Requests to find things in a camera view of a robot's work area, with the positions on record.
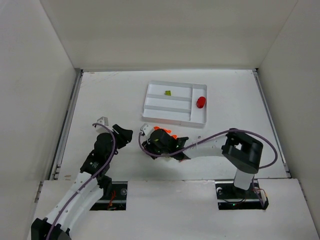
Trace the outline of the small lime green lego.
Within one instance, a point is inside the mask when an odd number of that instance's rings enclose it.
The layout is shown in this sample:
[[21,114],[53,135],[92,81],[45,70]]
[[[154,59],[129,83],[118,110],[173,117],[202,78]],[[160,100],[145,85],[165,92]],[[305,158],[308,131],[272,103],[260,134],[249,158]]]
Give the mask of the small lime green lego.
[[171,95],[172,95],[170,90],[166,90],[166,91],[164,92],[164,94],[165,94],[166,96],[171,96]]

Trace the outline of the red oval flower lego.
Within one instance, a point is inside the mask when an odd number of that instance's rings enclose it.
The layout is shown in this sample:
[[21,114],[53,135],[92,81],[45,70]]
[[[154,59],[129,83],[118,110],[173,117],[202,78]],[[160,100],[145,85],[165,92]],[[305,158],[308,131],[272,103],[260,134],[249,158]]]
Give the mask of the red oval flower lego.
[[204,96],[200,96],[196,101],[196,107],[202,109],[206,105],[206,101]]

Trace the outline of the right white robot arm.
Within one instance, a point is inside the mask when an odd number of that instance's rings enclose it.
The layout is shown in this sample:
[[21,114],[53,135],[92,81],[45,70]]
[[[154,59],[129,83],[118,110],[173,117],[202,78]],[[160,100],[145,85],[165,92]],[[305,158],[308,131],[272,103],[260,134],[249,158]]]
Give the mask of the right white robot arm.
[[164,129],[146,130],[139,137],[146,136],[144,142],[138,141],[140,148],[153,159],[173,158],[185,161],[200,157],[224,157],[236,167],[234,187],[247,191],[252,179],[260,168],[263,144],[236,128],[223,131],[214,136],[192,142],[189,137],[173,137]]

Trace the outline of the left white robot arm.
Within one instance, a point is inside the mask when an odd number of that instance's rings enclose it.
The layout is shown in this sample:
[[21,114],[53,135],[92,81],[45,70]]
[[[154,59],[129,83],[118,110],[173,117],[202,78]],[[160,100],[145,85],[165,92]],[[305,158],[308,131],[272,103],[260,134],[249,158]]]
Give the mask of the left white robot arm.
[[104,129],[93,150],[80,167],[72,186],[44,218],[36,218],[30,227],[32,240],[70,240],[80,220],[92,206],[112,189],[112,179],[106,176],[118,150],[132,141],[133,131],[115,124],[112,128],[94,123]]

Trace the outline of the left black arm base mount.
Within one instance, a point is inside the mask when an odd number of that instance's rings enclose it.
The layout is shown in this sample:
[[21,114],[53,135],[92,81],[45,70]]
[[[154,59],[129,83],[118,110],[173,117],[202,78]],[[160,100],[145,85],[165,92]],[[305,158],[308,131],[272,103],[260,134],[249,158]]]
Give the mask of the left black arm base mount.
[[128,182],[115,181],[109,193],[103,195],[92,207],[91,211],[125,211],[127,208]]

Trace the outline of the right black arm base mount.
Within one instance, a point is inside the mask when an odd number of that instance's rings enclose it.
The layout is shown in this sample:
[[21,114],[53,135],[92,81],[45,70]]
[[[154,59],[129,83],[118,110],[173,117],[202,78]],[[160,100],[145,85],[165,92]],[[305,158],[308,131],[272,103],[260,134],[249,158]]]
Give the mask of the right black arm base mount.
[[234,186],[232,181],[215,182],[219,210],[266,210],[269,199],[259,182],[254,180],[248,190]]

